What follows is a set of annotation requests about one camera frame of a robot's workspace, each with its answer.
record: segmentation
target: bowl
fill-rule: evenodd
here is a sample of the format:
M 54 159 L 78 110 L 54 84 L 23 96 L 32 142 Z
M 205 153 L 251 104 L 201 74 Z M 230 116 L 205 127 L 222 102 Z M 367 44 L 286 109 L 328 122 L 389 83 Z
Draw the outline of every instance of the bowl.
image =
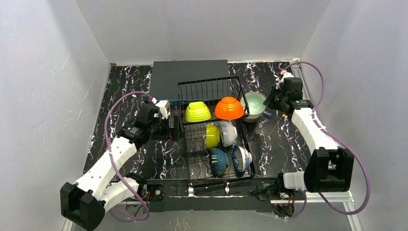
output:
M 227 154 L 218 148 L 210 148 L 210 152 L 211 164 L 213 165 L 213 176 L 221 176 L 228 168 Z
M 221 142 L 224 147 L 231 146 L 238 137 L 237 128 L 229 121 L 220 121 Z
M 219 144 L 219 130 L 214 125 L 207 125 L 205 128 L 205 144 L 207 148 L 217 147 Z
M 243 173 L 249 169 L 249 165 L 252 163 L 252 155 L 245 147 L 234 146 L 232 160 L 235 170 L 238 173 Z
M 186 109 L 187 122 L 202 122 L 211 119 L 211 112 L 204 102 L 192 102 Z
M 266 105 L 264 101 L 265 96 L 258 92 L 248 92 L 245 94 L 246 101 L 249 107 L 249 116 L 243 118 L 245 122 L 255 122 L 261 114 L 265 111 Z M 241 98 L 241 105 L 245 107 L 245 101 L 243 97 Z
M 243 107 L 234 97 L 224 97 L 216 105 L 214 115 L 219 119 L 238 119 L 244 114 Z

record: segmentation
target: cable connector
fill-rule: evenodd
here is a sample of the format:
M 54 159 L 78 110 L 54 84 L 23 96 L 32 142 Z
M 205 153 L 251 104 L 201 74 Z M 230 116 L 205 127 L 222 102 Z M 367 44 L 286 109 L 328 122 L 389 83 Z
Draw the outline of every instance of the cable connector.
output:
M 153 97 L 152 100 L 150 100 L 150 102 L 151 102 L 153 105 L 155 105 L 155 104 L 157 103 L 157 99 Z

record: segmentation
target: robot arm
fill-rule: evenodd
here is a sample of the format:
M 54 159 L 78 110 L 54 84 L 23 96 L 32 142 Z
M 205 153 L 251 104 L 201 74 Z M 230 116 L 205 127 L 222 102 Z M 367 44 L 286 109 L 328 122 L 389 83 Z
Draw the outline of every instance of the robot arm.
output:
M 276 191 L 293 190 L 316 192 L 345 192 L 350 188 L 354 157 L 332 138 L 322 132 L 325 127 L 315 115 L 312 118 L 312 103 L 303 100 L 303 83 L 291 73 L 281 73 L 283 78 L 265 100 L 269 108 L 286 113 L 299 129 L 312 154 L 305 171 L 280 173 Z
M 125 123 L 111 144 L 118 169 L 149 139 L 178 140 L 181 137 L 176 115 L 174 128 L 169 126 L 169 107 L 167 100 L 155 105 L 144 104 L 137 116 Z M 109 152 L 106 151 L 74 184 L 67 182 L 61 188 L 61 214 L 86 230 L 94 230 L 109 209 L 133 196 L 123 182 L 107 187 L 114 176 Z M 145 178 L 135 173 L 126 175 L 125 180 L 138 194 L 146 185 Z

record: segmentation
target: white backdrop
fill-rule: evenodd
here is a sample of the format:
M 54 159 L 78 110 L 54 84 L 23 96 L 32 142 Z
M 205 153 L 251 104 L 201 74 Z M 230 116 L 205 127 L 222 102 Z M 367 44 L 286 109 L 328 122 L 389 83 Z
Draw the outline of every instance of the white backdrop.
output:
M 407 12 L 405 1 L 333 0 L 302 56 L 326 78 L 320 119 L 369 171 L 371 199 L 358 214 L 368 231 L 408 229 Z M 302 72 L 317 102 L 320 78 L 307 66 Z M 366 187 L 357 162 L 351 192 L 360 206 Z
M 329 0 L 76 0 L 110 63 L 300 57 Z
M 0 230 L 61 230 L 109 69 L 74 0 L 0 2 Z

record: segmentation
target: dish rack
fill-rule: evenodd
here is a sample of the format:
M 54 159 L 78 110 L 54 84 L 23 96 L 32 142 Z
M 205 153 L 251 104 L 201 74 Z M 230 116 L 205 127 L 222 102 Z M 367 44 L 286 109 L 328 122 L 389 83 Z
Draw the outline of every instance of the dish rack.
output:
M 249 116 L 249 107 L 242 90 L 242 85 L 238 76 L 211 78 L 196 81 L 180 82 L 178 84 L 178 99 L 181 109 L 181 123 L 186 143 L 187 166 L 189 171 L 189 181 L 193 187 L 205 187 L 226 182 L 252 179 L 255 176 L 255 166 L 253 162 L 250 168 L 243 173 L 237 173 L 232 160 L 232 149 L 234 145 L 244 146 L 253 156 L 242 125 L 242 118 L 230 120 L 235 126 L 238 138 L 230 147 L 223 147 L 219 143 L 216 148 L 227 154 L 228 168 L 219 177 L 213 176 L 211 154 L 205 144 L 205 131 L 208 124 L 217 126 L 220 130 L 221 119 L 214 116 L 217 103 L 224 97 L 231 96 L 238 101 L 244 98 L 245 107 L 243 117 Z M 204 102 L 211 112 L 211 119 L 203 122 L 188 122 L 185 119 L 186 109 L 191 102 Z

